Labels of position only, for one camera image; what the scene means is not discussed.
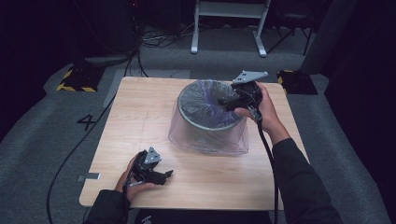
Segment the tabletop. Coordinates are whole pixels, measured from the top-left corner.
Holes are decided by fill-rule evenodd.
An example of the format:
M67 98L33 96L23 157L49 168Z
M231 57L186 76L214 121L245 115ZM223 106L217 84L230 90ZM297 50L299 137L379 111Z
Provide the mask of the tabletop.
M101 189L114 189L129 160L154 147L163 160L155 171L174 170L164 186L136 196L132 207L222 210L273 210L274 180L257 125L249 119L248 153L213 156L182 150L168 140L180 92L194 79L125 77L119 87L105 129L94 155L79 201L92 206ZM299 149L305 151L286 95L279 84L262 83L268 90L279 119ZM271 140L265 137L270 147ZM279 209L283 203L279 197Z

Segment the hand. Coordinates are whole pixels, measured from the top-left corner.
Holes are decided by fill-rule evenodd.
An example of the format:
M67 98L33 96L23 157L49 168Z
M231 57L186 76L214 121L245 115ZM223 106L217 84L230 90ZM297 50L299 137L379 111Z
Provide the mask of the hand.
M267 89L259 82L256 82L256 84L262 91L262 102L259 105L259 110L262 112L262 129L270 135L273 145L283 139L290 138L288 131L277 116ZM256 122L250 112L245 108L236 108L234 112L240 116L251 118Z
M126 168L125 172L122 173L119 182L117 183L117 186L115 188L116 191L119 191L122 193L122 185L124 183L124 181L126 180L126 178L128 177L129 171L132 168L132 165L134 164L134 159L136 158L136 156L134 156L128 164L128 167ZM144 183L144 184L140 184L137 186L133 186L133 187L127 187L127 192L126 192L126 197L128 198L129 202L132 202L132 200L134 199L134 197L146 190L146 189L153 189L155 188L155 185L153 183Z

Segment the cable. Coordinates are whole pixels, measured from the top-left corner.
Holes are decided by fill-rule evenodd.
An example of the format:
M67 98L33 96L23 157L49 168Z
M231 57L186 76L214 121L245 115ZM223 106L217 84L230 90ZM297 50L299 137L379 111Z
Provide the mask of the cable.
M126 76L126 72L128 70L128 65L131 63L132 61L131 57L125 67L125 72L124 72L124 76ZM91 133L91 131L96 127L96 124L99 123L100 119L102 118L102 116L106 113L106 111L108 110L108 108L111 106L111 104L113 103L114 99L116 98L116 94L113 96L113 98L111 99L111 101L108 103L108 105L106 106L106 108L102 111L102 113L100 114L99 118L96 120L96 122L91 126L91 128L87 131L87 133L84 134L84 136L81 138L81 140L78 141L78 143L73 147L73 149L69 152L69 154L66 156L66 158L64 159L64 161L62 162L61 166L58 168L58 171L55 173L55 176L52 178L52 181L49 184L49 191L47 193L47 216L49 219L49 224L53 224L52 221L52 216L50 214L50 195L52 193L52 188L53 185L55 184L56 178L58 177L59 173L62 171L62 168L64 168L64 165L66 164L66 162L69 160L69 158L73 155L73 153L78 149L78 147L81 145L81 143L88 137L88 135Z
M143 38L142 38L143 46L147 47L147 48L165 48L165 47L175 43L176 41L183 39L184 37L186 37L188 35L193 35L193 31L190 32L189 34L186 34L186 35L184 34L193 25L194 25L194 22L192 24L188 25L186 28L184 28L180 32L180 36L173 35L173 34L159 35L158 31L147 31L147 32L145 32L145 34L143 35ZM149 43L149 41L154 41L154 40L157 40L157 43L155 43L155 44Z
M109 50L109 51L111 51L111 52L113 52L113 53L121 53L121 54L130 53L130 51L121 52L121 51L117 51L117 50L114 50L114 49L111 49L111 48L107 47L107 46L100 40L100 38L97 36L96 32L92 29L90 23L88 22L87 17L86 17L86 16L84 15L84 13L82 12L82 10L81 10L81 8L79 7L79 5L77 4L76 0L73 0L73 2L74 2L74 4L75 4L76 8L78 9L79 13L81 14L81 17L84 19L85 23L87 23L88 27L90 28L91 33L93 34L93 36L95 37L95 39L99 42L99 44L102 45L102 47L103 47L104 49L107 49L107 50Z
M114 66L120 63L125 63L128 60L130 60L133 57L133 54L130 53L125 56L125 58L120 58L120 59L115 59L115 60L110 60L110 61L105 61L105 62L93 62L93 61L87 61L92 67L109 67L109 66Z
M271 164L271 168L273 171L273 176L274 176L274 224L277 224L277 217L278 217L278 200L279 200L279 191L278 191L278 186L277 186L277 182L276 182L276 174L275 174L275 169L274 169L274 157L271 153L271 149L268 146L268 142L265 139L263 130L262 130L262 119L257 120L257 127L259 129L259 134L260 134L260 138L262 139L262 142L264 143L265 146L265 150L267 151L267 155L268 155L268 159L270 161Z
M132 71L131 71L132 66L131 66L131 62L129 62L129 65L126 64L126 66L129 67L129 75L132 77Z
M82 222L85 221L85 216L87 216L87 213L88 213L89 209L90 209L90 207L87 207L87 209L85 209L84 217L82 217Z
M137 52L137 64L140 67L140 71L142 71L143 74L145 74L146 77L149 77L149 75L145 72L145 70L143 69L143 65L142 62L140 61L140 50Z
M241 90L241 89L235 89L235 92L236 93L238 93L238 92L244 93L246 96L248 96L253 101L254 105L257 105L256 100L254 99L254 97L250 93L248 93L247 91L244 91L244 90Z

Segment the plastic bag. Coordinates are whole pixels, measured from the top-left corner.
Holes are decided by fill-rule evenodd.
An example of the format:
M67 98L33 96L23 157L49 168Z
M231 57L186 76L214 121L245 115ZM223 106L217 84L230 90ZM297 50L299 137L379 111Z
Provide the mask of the plastic bag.
M248 153L247 119L218 103L234 95L226 82L197 80L188 85L175 102L169 140L178 148L203 153Z

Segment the left hand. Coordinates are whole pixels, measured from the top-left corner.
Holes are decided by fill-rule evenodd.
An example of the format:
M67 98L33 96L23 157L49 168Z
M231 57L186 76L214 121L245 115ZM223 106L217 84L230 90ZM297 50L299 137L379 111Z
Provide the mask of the left hand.
M129 171L131 170L132 165L134 164L135 158L136 158L136 156L134 156L129 161L128 167L126 168L125 172L122 173L122 175L119 179L119 182L117 183L117 186L115 188L116 191L119 191L122 193L122 185L123 185L124 181L126 180L126 178L128 177ZM155 184L153 184L153 183L144 183L144 184L140 184L140 185L133 186L133 187L127 187L126 197L128 198L129 202L132 202L132 200L138 193L140 193L146 189L153 189L153 188L155 188Z

